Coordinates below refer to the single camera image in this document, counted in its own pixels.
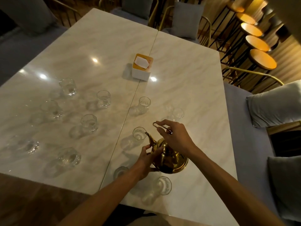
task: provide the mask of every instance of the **teapot spout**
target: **teapot spout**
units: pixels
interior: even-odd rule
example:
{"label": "teapot spout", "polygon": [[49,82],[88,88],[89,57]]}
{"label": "teapot spout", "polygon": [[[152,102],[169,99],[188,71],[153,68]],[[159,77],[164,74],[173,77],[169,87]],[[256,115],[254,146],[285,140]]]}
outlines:
{"label": "teapot spout", "polygon": [[153,137],[148,132],[145,132],[145,134],[148,136],[148,139],[150,141],[150,145],[152,147],[155,146],[158,143],[156,140],[153,139]]}

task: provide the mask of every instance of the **marble table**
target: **marble table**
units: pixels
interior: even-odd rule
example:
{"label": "marble table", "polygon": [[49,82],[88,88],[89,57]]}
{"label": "marble table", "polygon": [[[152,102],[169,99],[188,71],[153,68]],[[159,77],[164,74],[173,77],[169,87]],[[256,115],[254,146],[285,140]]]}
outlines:
{"label": "marble table", "polygon": [[[158,30],[93,9],[0,87],[0,148],[14,135],[27,133],[40,142],[31,155],[0,151],[0,173],[73,191],[99,190],[139,80],[130,75],[136,53],[149,55]],[[78,93],[61,96],[59,81],[74,79]],[[111,106],[98,109],[96,93],[111,93]],[[64,115],[37,123],[40,104],[56,100]],[[80,119],[94,114],[99,130],[75,135]],[[80,164],[62,170],[55,159],[73,147]]]}
{"label": "marble table", "polygon": [[[150,79],[140,81],[138,85],[101,187],[113,181],[118,167],[131,167],[141,147],[149,143],[148,138],[135,141],[133,129],[144,127],[159,140],[161,136],[152,123],[167,118],[173,108],[184,110],[181,123],[185,124],[196,145],[237,178],[219,53],[158,32],[150,56],[154,58]],[[149,97],[151,105],[147,113],[139,115],[136,106],[142,96]],[[153,180],[162,175],[172,182],[170,194],[159,196],[154,202],[145,201],[152,191]],[[149,173],[121,203],[208,225],[237,225],[191,161],[176,174]]]}

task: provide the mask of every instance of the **forearm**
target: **forearm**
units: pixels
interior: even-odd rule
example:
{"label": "forearm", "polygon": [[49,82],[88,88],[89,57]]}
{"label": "forearm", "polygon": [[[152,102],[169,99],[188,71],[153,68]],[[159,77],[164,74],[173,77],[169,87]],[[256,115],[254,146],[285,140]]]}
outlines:
{"label": "forearm", "polygon": [[102,225],[139,181],[139,173],[135,170],[137,169],[131,168],[123,176],[91,196],[65,217],[58,226]]}
{"label": "forearm", "polygon": [[239,225],[284,225],[265,205],[199,148],[190,150],[188,157],[212,185]]}

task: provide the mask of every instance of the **hand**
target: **hand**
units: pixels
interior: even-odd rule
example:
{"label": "hand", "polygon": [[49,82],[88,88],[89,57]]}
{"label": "hand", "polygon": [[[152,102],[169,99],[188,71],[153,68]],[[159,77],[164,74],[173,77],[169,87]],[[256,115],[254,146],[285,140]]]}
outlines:
{"label": "hand", "polygon": [[139,174],[139,180],[144,179],[149,172],[151,171],[158,171],[156,168],[150,167],[153,163],[153,160],[163,152],[163,147],[158,148],[153,153],[146,153],[146,150],[149,149],[151,146],[146,145],[142,147],[140,156],[137,162],[132,166],[132,170],[136,171]]}
{"label": "hand", "polygon": [[156,123],[161,126],[168,125],[168,128],[172,130],[172,134],[169,135],[168,130],[165,131],[163,128],[157,127],[157,131],[160,135],[163,136],[168,145],[176,152],[188,156],[190,150],[196,148],[196,145],[190,138],[183,124],[166,119],[163,121],[156,121]]}

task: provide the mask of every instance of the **person's right hand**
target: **person's right hand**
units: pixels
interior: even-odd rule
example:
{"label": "person's right hand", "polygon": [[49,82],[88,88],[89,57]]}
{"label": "person's right hand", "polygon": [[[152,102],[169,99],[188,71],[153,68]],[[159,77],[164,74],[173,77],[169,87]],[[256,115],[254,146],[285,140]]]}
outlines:
{"label": "person's right hand", "polygon": [[183,124],[166,119],[163,121],[156,121],[156,123],[161,126],[168,125],[168,128],[172,130],[172,134],[169,135],[168,130],[165,131],[163,128],[157,127],[157,131],[160,133],[160,135],[176,152],[188,156],[190,150],[196,148],[196,145],[190,138]]}

